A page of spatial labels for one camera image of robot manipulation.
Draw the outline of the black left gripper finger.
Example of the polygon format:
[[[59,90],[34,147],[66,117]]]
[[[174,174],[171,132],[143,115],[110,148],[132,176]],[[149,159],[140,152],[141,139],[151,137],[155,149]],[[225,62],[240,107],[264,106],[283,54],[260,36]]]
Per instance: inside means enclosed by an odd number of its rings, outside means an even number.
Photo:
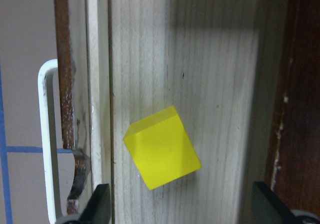
[[[80,223],[108,224],[111,219],[111,194],[109,184],[99,184],[82,212]]]

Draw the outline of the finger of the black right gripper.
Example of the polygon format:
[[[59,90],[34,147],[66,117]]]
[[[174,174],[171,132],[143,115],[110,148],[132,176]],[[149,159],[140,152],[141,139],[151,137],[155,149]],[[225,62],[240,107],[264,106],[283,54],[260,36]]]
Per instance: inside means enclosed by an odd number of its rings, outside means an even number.
[[[264,183],[252,186],[251,209],[257,223],[296,223],[296,217],[277,195]]]

